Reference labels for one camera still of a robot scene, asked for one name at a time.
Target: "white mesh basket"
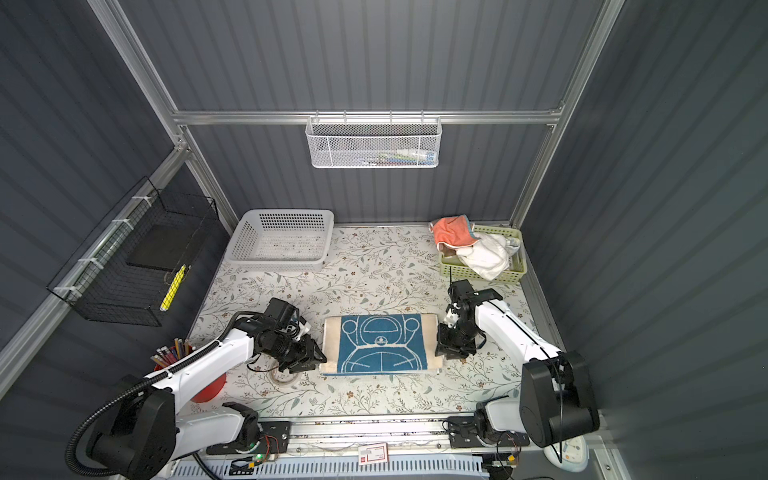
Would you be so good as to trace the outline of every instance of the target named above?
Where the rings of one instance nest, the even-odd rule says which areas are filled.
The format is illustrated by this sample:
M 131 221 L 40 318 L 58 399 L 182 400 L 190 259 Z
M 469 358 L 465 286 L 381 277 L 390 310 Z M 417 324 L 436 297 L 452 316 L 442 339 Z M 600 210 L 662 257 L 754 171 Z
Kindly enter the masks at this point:
M 332 232 L 330 210 L 249 210 L 224 259 L 263 272 L 316 272 L 323 268 Z
M 316 168 L 434 168 L 441 136 L 439 119 L 411 124 L 306 122 Z

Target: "white cloth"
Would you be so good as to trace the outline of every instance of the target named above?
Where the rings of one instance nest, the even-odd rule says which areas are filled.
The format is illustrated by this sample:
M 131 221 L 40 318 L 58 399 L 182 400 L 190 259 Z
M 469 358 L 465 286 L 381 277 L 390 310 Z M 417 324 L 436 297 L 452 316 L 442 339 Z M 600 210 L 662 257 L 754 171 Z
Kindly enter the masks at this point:
M 469 268 L 486 280 L 493 280 L 509 267 L 509 257 L 520 248 L 520 240 L 496 233 L 479 233 L 480 240 L 471 247 L 456 249 L 456 254 Z

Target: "cartoon character design on towel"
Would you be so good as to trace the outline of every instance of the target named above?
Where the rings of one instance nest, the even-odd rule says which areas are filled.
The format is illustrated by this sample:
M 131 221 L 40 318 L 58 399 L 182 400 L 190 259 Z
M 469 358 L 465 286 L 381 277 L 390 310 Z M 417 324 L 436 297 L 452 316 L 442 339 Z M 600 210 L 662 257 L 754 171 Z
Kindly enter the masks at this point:
M 427 368 L 421 315 L 342 317 L 339 373 Z

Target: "green plastic basket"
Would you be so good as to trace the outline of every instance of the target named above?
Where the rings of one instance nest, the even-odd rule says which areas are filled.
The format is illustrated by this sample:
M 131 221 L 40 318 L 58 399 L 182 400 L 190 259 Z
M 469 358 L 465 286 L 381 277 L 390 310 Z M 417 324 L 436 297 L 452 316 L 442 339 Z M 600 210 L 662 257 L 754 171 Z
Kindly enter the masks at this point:
M 509 238 L 517 238 L 520 240 L 520 250 L 512 255 L 510 268 L 501 272 L 496 278 L 495 282 L 502 283 L 517 283 L 528 272 L 528 266 L 525 263 L 524 249 L 522 247 L 523 235 L 520 230 L 509 227 L 487 227 L 485 225 L 475 225 L 475 232 L 480 233 L 498 233 Z M 440 253 L 440 274 L 443 276 L 450 276 L 454 280 L 473 279 L 479 278 L 484 280 L 475 271 L 466 266 L 458 256 L 444 257 Z

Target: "black wire basket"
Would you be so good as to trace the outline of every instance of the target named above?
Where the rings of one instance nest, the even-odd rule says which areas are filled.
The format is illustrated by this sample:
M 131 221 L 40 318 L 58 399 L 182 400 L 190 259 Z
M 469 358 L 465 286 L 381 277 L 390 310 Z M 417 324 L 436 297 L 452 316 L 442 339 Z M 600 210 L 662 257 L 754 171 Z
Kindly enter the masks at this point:
M 62 267 L 48 291 L 88 320 L 160 326 L 219 221 L 216 203 L 152 190 L 124 219 L 112 221 L 114 232 L 92 256 L 77 260 L 81 272 L 71 285 L 61 286 Z

